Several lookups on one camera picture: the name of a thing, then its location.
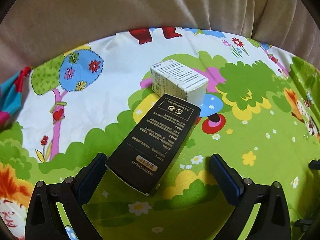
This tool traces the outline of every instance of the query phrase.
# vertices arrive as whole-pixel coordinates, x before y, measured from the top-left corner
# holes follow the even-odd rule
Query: cartoon blanket
[[[319,72],[230,33],[142,29],[90,42],[31,71],[22,110],[0,132],[0,215],[18,239],[36,182],[59,183],[97,153],[110,156],[159,99],[149,68],[167,59],[208,77],[200,118],[156,195],[106,172],[83,206],[104,239],[213,239],[233,210],[208,172],[214,153],[256,183],[279,181],[292,221],[317,208],[319,176],[308,163],[320,158]]]

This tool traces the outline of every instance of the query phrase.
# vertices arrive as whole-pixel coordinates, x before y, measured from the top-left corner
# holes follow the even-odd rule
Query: beige cloth
[[[0,25],[0,82],[89,41],[156,26],[235,33],[320,64],[320,32],[300,0],[17,0]]]

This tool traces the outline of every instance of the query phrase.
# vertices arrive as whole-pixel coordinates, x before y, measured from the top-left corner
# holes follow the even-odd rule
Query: pink tree trunk
[[[266,49],[264,49],[264,48],[262,48],[262,49],[265,52],[265,54],[267,54],[267,55],[269,54]],[[278,67],[280,67],[283,70],[283,72],[289,77],[289,72],[287,71],[287,69],[279,61],[276,63],[276,65]]]
[[[52,136],[51,153],[49,158],[50,161],[55,157],[55,155],[59,153],[61,121],[64,118],[64,106],[58,105],[57,103],[61,102],[62,98],[68,93],[68,91],[63,91],[62,94],[60,94],[59,90],[56,88],[52,89],[52,91],[55,97],[55,100],[54,100],[55,108],[52,111],[53,136]]]

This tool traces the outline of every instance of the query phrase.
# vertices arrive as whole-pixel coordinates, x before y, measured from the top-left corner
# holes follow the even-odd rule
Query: blue gripper pad
[[[107,168],[105,162],[107,156],[98,153],[87,167],[83,167],[76,175],[73,191],[79,205],[89,202]]]
[[[219,154],[210,157],[209,170],[228,203],[232,206],[238,206],[244,191],[240,175],[230,168]]]

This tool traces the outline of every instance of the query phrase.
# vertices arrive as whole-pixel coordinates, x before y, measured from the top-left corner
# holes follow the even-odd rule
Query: cardboard box
[[[200,108],[164,94],[106,161],[126,184],[151,195],[178,158]]]
[[[196,106],[202,104],[208,78],[197,71],[169,59],[150,67],[152,89],[159,96],[173,95]]]

